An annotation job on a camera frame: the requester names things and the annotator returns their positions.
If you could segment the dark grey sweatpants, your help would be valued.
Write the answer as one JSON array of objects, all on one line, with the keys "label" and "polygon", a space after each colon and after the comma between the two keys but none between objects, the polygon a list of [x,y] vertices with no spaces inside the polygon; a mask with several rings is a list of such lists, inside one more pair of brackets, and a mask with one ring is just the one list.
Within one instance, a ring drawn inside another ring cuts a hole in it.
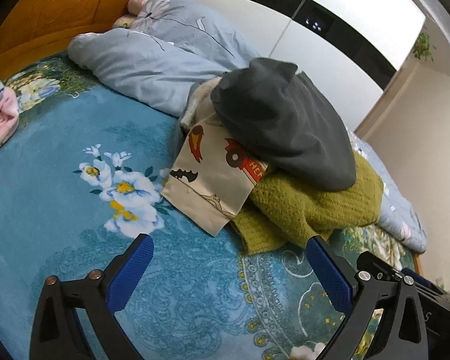
[{"label": "dark grey sweatpants", "polygon": [[255,58],[225,74],[210,98],[224,127],[258,158],[318,190],[355,184],[342,118],[296,64]]}]

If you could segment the olive green knit sweater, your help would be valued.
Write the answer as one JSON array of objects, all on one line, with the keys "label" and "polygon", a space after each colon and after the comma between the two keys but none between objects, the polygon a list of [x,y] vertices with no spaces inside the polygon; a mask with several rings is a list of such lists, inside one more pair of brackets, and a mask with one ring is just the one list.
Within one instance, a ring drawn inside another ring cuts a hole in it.
[{"label": "olive green knit sweater", "polygon": [[328,239],[336,229],[378,222],[384,183],[360,154],[355,154],[357,180],[339,192],[312,188],[278,170],[253,188],[232,225],[247,255],[271,252],[290,242],[304,248],[309,239]]}]

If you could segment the teal floral bed blanket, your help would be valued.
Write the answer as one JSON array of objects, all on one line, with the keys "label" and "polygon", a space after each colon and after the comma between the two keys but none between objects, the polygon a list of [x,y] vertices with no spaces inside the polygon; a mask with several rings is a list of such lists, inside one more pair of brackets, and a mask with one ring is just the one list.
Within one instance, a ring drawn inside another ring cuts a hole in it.
[{"label": "teal floral bed blanket", "polygon": [[19,125],[0,148],[0,339],[26,359],[44,281],[102,269],[136,236],[154,256],[118,321],[146,359],[285,359],[342,320],[303,251],[246,256],[161,196],[176,119],[102,85],[66,54],[4,80]]}]

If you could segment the beige cartoon print garment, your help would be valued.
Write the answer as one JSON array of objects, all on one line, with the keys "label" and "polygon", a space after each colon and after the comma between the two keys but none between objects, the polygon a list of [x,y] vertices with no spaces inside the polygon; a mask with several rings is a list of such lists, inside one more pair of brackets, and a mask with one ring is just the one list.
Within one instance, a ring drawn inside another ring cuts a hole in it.
[{"label": "beige cartoon print garment", "polygon": [[178,121],[184,139],[161,195],[210,236],[240,212],[268,164],[254,158],[218,118],[215,77],[191,93]]}]

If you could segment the green potted plant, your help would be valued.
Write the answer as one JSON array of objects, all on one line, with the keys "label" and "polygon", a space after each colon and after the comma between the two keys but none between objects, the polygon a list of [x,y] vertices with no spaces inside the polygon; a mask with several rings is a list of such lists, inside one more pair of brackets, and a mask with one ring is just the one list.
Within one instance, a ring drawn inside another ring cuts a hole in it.
[{"label": "green potted plant", "polygon": [[417,37],[412,48],[412,55],[420,61],[428,61],[433,59],[433,51],[436,47],[431,42],[431,37],[426,32],[421,32]]}]

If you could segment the white black wardrobe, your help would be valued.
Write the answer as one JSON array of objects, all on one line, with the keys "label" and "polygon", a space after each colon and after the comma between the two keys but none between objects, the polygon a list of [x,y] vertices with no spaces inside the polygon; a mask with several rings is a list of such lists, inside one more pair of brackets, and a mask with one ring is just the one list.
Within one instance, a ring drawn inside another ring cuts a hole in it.
[{"label": "white black wardrobe", "polygon": [[406,61],[425,17],[412,0],[196,0],[262,55],[297,64],[356,129]]}]

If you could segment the orange wooden headboard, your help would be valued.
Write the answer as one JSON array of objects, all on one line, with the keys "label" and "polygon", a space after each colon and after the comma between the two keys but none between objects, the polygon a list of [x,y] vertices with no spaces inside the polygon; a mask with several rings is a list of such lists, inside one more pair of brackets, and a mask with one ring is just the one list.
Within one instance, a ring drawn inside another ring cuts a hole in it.
[{"label": "orange wooden headboard", "polygon": [[129,0],[18,0],[0,25],[0,78],[61,52],[80,33],[103,33]]}]

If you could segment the pink pillow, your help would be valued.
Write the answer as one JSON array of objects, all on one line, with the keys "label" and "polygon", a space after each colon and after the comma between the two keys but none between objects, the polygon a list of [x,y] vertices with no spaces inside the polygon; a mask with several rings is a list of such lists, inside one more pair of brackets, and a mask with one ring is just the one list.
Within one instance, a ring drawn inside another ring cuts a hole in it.
[{"label": "pink pillow", "polygon": [[114,22],[112,28],[129,29],[147,1],[148,0],[129,0],[127,3],[127,14],[118,18]]}]

